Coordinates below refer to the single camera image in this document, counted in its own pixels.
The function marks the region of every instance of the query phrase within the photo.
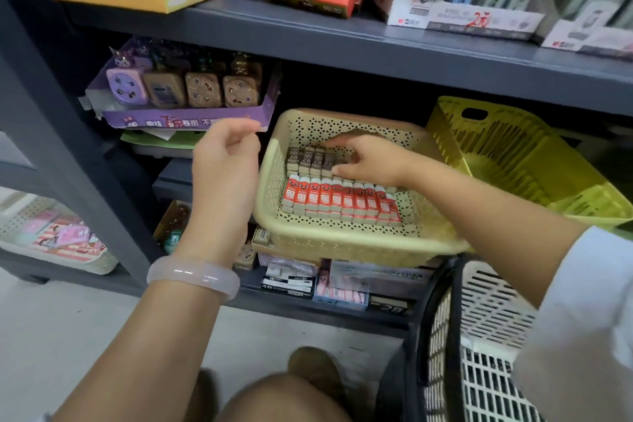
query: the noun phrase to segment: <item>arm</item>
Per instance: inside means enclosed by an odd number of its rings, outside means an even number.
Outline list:
[[[327,145],[356,151],[355,163],[336,166],[336,175],[406,186],[426,197],[535,307],[571,246],[589,228],[381,137],[340,135]]]
[[[258,128],[224,119],[196,145],[193,210],[175,257],[231,268],[255,204]],[[208,288],[152,282],[52,422],[183,420],[221,302]]]

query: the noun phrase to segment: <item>yellow plastic basket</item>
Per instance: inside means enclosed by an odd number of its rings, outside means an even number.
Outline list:
[[[442,160],[430,135],[414,124],[320,110],[292,109],[284,112],[275,126],[261,164],[254,211],[257,223],[271,232],[275,250],[286,257],[298,259],[337,258],[399,267],[415,267],[434,256],[467,250],[468,243],[456,236],[455,228],[413,191],[396,194],[404,222],[402,227],[313,219],[280,210],[287,181],[288,147],[318,145],[355,128],[378,132],[409,150]],[[453,152],[459,152],[456,144]],[[350,154],[351,150],[338,150],[341,158],[346,159]]]
[[[447,162],[511,194],[611,230],[633,219],[631,203],[545,122],[525,110],[441,97],[427,130]],[[461,154],[455,153],[452,132]]]

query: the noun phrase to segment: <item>white translucent bangle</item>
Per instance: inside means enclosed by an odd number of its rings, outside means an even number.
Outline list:
[[[233,300],[239,290],[239,277],[230,269],[209,262],[166,256],[154,262],[147,272],[147,283],[154,280],[177,280],[225,293]]]

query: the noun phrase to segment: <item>shoe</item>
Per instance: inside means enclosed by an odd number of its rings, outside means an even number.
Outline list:
[[[310,382],[347,412],[347,398],[341,374],[324,350],[299,347],[288,359],[288,373]]]
[[[218,411],[218,396],[211,371],[201,369],[189,399],[184,422],[212,422]]]

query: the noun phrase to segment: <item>white floor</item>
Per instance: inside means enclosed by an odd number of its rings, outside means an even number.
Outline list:
[[[114,338],[138,301],[50,281],[22,282],[0,269],[0,420],[54,412]],[[224,404],[243,386],[285,370],[300,346],[336,357],[347,386],[373,398],[400,339],[222,307],[204,366]]]

